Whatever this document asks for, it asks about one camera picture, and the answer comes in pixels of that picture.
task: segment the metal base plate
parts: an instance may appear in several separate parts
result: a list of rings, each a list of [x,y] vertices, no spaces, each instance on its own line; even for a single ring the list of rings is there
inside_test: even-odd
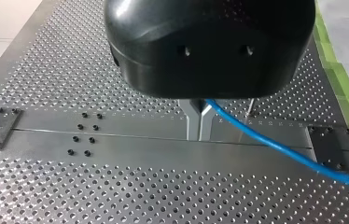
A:
[[[212,139],[240,145],[184,141],[177,101],[146,97],[120,78],[103,2],[44,0],[0,59],[0,105],[24,110],[0,152],[0,223],[349,223],[348,186],[238,141],[219,117]],[[320,83],[316,91],[328,95],[321,105],[330,108],[319,112],[334,114],[323,123],[341,124],[322,73],[306,69],[316,74],[305,67],[297,81]],[[258,100],[262,112],[266,100]],[[265,116],[252,127],[314,157],[304,127],[317,121]]]
[[[0,223],[349,223],[349,187],[270,148],[71,136],[13,133]]]

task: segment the screw hole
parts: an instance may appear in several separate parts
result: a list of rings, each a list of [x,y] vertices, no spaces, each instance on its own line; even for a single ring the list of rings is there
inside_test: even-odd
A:
[[[178,46],[178,47],[177,47],[177,53],[178,53],[180,56],[186,56],[186,57],[188,57],[188,56],[191,54],[191,51],[189,50],[188,47],[182,45],[182,46]]]
[[[88,150],[85,150],[85,151],[84,151],[84,155],[85,155],[86,157],[89,157],[89,156],[91,155],[91,152],[88,151]]]
[[[239,54],[242,56],[252,56],[254,53],[254,48],[248,45],[243,45],[239,48]]]

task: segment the perforated metal plate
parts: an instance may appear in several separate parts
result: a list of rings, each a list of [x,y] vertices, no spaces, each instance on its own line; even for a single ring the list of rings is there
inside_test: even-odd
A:
[[[346,125],[314,41],[305,51],[294,79],[275,95],[256,99],[254,117],[245,114],[250,100],[222,100],[219,103],[253,128],[293,147],[310,146],[303,134],[308,124]],[[214,118],[212,140],[256,144],[248,137],[242,137],[238,130],[219,116]]]
[[[44,1],[0,59],[0,106],[26,111],[19,129],[79,132],[81,123],[89,127],[83,133],[96,133],[91,127],[99,125],[100,134],[186,139],[176,100],[145,96],[122,79],[106,39],[103,3]]]
[[[167,140],[186,138],[186,118],[176,102],[145,97],[120,79],[102,3],[44,0],[0,59],[0,105],[25,110],[0,152],[0,223],[349,223],[349,187],[271,149]],[[305,90],[314,85],[309,80],[323,78],[302,76],[305,87],[295,84]],[[312,90],[324,91],[328,102],[314,102],[331,108],[318,112],[331,116],[326,123],[341,124],[324,83]],[[289,100],[278,97],[269,104]],[[258,105],[264,112],[261,99]],[[297,143],[291,146],[306,146],[298,133],[303,119],[325,123],[262,112],[248,122]],[[219,118],[215,126],[214,140],[239,139]],[[310,149],[298,151],[314,157]]]
[[[14,132],[0,223],[349,223],[349,187],[266,147],[70,136]]]

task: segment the metal frame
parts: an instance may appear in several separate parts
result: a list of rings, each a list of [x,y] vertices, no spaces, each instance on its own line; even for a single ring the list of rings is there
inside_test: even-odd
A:
[[[53,10],[98,1],[44,0],[1,57],[0,85]],[[0,223],[349,223],[349,186],[260,146],[210,106],[178,102],[176,116],[24,108],[0,151]],[[227,109],[243,119],[246,106]],[[308,122],[244,122],[315,159]]]

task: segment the black plastic housing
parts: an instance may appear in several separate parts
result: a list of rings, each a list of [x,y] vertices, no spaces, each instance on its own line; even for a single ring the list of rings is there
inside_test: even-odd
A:
[[[135,89],[165,98],[250,98],[294,76],[314,0],[106,0],[116,63]]]

